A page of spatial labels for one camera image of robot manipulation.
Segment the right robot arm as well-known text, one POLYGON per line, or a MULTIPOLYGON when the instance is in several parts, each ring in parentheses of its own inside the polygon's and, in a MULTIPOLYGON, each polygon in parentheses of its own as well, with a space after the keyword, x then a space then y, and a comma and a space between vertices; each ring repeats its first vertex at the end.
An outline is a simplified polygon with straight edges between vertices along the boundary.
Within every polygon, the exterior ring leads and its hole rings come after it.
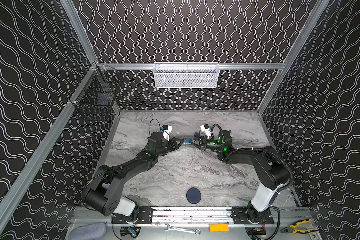
POLYGON ((200 136, 189 143, 202 150, 216 152, 220 162, 228 165, 251 165, 260 181, 255 196, 249 201, 245 216, 251 223, 265 220, 277 195, 293 183, 288 164, 271 146, 263 148, 234 148, 231 131, 222 130, 218 137, 200 136))

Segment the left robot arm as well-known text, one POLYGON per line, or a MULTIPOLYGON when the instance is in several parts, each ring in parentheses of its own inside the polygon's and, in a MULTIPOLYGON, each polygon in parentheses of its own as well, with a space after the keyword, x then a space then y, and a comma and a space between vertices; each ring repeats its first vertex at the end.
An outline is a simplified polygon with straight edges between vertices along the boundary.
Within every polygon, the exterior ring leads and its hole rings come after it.
POLYGON ((112 167, 100 166, 84 190, 84 206, 104 216, 111 215, 121 204, 125 183, 153 168, 159 157, 178 150, 184 142, 184 139, 166 139, 161 132, 154 132, 148 137, 146 146, 132 160, 112 167))

